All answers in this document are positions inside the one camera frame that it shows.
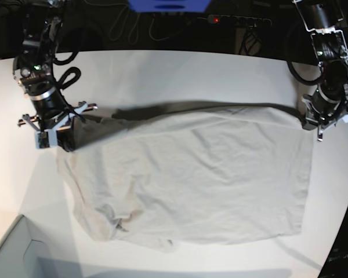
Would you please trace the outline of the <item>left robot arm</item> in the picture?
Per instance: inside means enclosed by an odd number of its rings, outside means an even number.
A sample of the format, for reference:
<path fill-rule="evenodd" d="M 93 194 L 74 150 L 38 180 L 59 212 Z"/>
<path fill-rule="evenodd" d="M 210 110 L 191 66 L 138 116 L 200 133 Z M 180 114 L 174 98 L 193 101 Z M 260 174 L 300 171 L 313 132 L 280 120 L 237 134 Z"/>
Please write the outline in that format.
<path fill-rule="evenodd" d="M 294 30 L 302 24 L 309 33 L 316 56 L 320 76 L 313 80 L 302 78 L 287 58 L 288 69 L 293 77 L 305 86 L 314 86 L 313 94 L 305 94 L 306 106 L 302 127 L 316 130 L 318 141 L 330 127 L 348 116 L 348 47 L 339 24 L 344 19 L 338 1 L 294 1 L 300 21 L 288 31 L 284 48 Z"/>

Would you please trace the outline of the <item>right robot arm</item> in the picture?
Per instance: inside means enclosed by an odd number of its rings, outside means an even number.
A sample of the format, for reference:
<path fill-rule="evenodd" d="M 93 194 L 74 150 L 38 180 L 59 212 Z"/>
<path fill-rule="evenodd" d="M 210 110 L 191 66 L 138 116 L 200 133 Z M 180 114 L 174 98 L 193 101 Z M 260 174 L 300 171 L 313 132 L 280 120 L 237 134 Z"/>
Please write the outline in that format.
<path fill-rule="evenodd" d="M 66 152 L 74 151 L 74 121 L 78 119 L 84 123 L 83 114 L 98 108 L 85 101 L 72 106 L 63 96 L 63 91 L 81 77 L 79 68 L 70 67 L 59 79 L 54 76 L 54 65 L 67 65 L 79 53 L 76 49 L 67 59 L 56 58 L 60 30 L 69 5 L 69 1 L 30 3 L 21 52 L 13 60 L 13 79 L 35 109 L 35 115 L 24 114 L 17 124 L 32 127 L 38 149 L 60 147 Z"/>

